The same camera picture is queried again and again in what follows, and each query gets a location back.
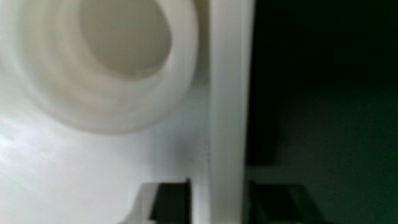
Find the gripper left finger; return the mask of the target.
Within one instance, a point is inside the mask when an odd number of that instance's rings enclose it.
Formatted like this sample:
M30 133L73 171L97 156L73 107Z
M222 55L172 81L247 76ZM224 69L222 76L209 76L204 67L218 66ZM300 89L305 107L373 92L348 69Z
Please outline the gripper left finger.
M192 183L153 182L138 188L121 224L192 224Z

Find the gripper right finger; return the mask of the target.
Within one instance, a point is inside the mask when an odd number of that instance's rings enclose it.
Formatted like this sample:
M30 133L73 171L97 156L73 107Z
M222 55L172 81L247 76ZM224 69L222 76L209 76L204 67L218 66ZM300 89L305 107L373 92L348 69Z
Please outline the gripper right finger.
M323 215L298 184L248 185L248 224L323 224Z

